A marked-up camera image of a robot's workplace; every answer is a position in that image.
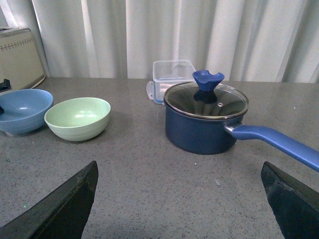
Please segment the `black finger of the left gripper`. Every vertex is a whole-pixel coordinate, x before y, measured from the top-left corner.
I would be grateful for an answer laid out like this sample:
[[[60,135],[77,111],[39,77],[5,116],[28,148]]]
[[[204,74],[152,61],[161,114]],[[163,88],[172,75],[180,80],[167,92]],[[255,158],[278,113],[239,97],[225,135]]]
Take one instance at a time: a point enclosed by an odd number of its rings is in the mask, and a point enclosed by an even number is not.
[[[0,93],[11,90],[10,80],[4,79],[2,83],[0,83]]]

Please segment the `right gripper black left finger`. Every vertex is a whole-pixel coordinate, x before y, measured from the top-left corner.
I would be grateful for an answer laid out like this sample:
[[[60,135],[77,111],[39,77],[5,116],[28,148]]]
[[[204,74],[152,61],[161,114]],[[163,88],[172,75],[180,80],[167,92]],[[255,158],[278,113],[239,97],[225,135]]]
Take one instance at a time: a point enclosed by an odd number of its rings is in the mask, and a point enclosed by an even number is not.
[[[98,182],[96,161],[0,229],[2,239],[80,239]]]

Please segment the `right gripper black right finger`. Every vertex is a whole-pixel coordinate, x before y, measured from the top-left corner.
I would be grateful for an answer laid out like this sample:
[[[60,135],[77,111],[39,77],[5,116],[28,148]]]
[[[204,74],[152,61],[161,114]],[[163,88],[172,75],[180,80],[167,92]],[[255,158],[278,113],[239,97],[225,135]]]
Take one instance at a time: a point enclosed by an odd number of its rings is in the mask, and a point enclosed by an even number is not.
[[[267,161],[261,179],[284,238],[317,239],[319,193]]]

